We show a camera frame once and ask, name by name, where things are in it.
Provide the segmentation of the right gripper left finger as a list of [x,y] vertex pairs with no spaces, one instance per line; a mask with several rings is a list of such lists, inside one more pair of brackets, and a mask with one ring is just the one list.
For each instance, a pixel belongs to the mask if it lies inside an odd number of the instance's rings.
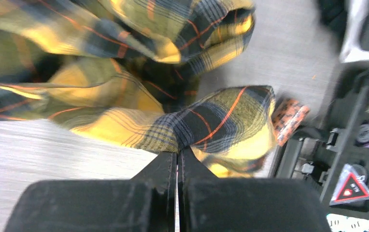
[[172,232],[177,156],[163,152],[131,179],[43,180],[29,185],[7,232]]

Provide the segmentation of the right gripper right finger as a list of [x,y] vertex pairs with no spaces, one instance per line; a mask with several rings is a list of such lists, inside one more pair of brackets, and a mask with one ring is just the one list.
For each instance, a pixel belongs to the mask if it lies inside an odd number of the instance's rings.
[[303,181],[218,178],[190,148],[177,155],[182,232],[328,232],[326,212]]

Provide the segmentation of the yellow plaid flannel shirt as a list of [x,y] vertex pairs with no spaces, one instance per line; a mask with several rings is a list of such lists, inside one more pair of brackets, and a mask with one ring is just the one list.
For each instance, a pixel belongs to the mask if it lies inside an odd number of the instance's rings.
[[270,86],[196,100],[240,55],[250,0],[0,0],[0,120],[46,118],[152,152],[191,148],[219,177],[253,176],[276,144]]

